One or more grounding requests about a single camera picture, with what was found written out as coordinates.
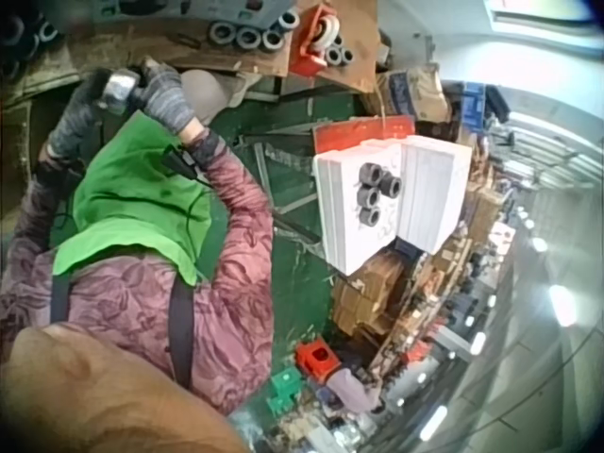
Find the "clutter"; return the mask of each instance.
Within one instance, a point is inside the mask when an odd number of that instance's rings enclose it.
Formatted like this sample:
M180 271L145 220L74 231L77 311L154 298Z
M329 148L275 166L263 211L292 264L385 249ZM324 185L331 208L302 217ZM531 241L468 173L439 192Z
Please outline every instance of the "clutter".
M361 97L372 115L411 115L416 121L449 123L451 107L443 93L438 65L377 75L377 90Z

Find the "red plastic part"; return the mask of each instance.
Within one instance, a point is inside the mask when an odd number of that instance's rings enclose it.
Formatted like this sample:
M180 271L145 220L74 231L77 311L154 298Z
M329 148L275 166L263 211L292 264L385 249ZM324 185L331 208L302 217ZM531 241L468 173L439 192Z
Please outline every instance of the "red plastic part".
M335 9L325 5L317 5L307 9L300 15L300 25L292 37L292 53L290 56L290 71L304 77L313 77L322 69L327 68L325 52L315 52L310 49L312 38L317 32L319 19L322 16L336 16Z
M312 131L315 154L342 151L369 139L405 139L415 133L410 116L386 118L356 118L354 120L318 126Z
M299 344L295 349L295 363L322 385L342 365L321 337L312 343Z

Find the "white box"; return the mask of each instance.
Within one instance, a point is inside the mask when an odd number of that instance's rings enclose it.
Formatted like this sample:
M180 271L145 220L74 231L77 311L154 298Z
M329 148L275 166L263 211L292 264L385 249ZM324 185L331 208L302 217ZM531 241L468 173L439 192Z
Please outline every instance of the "white box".
M400 143L376 146L372 142L319 154L313 160L326 261L347 276L396 236L400 195L397 198L380 195L380 217L375 226L359 221L361 207L357 192L361 187L362 165L375 163L393 175L401 174Z
M472 149L420 136L399 142L404 189L397 236L434 255L459 222Z

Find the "window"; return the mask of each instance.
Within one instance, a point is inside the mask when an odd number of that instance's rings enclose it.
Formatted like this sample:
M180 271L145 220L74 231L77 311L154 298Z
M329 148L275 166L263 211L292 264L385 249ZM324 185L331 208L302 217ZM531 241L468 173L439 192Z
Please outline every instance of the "window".
M581 28L594 24L592 13L580 1L568 0L490 0L498 21Z
M497 33L562 45L599 57L604 47L589 8L570 0L486 0Z

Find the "pink patterned shirt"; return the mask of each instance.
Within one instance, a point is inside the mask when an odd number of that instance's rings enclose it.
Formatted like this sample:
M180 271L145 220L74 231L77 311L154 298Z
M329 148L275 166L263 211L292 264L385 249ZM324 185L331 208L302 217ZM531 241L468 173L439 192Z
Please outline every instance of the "pink patterned shirt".
M207 177L230 217L214 279L194 291L192 391L228 414L270 375L273 219L265 194L222 139L214 156ZM29 184L0 291L0 363L21 329L49 324L56 250L48 244L58 203L54 189ZM173 377L167 314L175 275L152 250L90 264L72 276L69 323Z

